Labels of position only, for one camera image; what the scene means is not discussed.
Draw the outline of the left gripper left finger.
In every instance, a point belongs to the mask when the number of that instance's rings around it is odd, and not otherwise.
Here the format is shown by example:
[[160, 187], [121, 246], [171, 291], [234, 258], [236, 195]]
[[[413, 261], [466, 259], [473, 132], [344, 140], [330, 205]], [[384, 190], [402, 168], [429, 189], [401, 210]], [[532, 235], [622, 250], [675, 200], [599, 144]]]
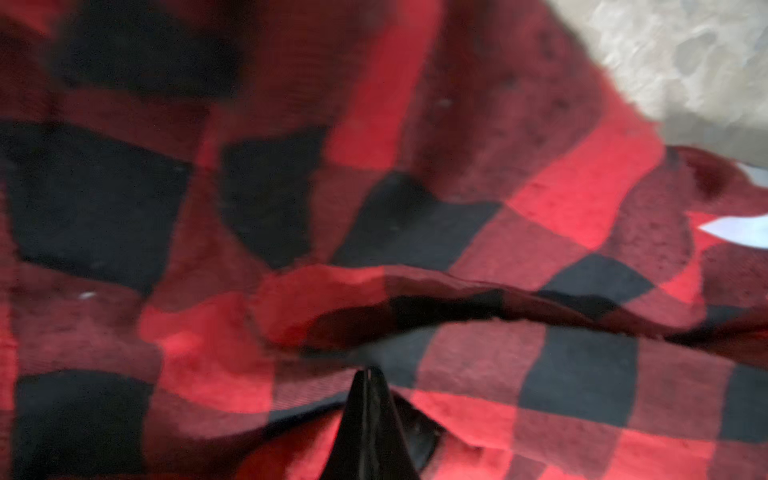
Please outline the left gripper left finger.
[[368, 387], [369, 371], [358, 371], [352, 381], [339, 428], [321, 480], [368, 478]]

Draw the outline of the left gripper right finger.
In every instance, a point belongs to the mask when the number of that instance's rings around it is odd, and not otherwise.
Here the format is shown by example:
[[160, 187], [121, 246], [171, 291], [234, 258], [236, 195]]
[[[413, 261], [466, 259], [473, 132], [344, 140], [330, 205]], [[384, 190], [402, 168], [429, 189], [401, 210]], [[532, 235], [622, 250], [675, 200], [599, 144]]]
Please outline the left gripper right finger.
[[367, 478], [419, 479], [384, 374], [367, 370]]

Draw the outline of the red black plaid shirt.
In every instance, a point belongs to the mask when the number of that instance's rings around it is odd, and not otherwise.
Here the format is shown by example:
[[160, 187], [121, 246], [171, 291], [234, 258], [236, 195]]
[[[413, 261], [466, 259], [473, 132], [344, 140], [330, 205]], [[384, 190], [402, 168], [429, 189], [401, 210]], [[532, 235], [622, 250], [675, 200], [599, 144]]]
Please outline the red black plaid shirt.
[[767, 190], [543, 1], [5, 1], [1, 475], [763, 479]]

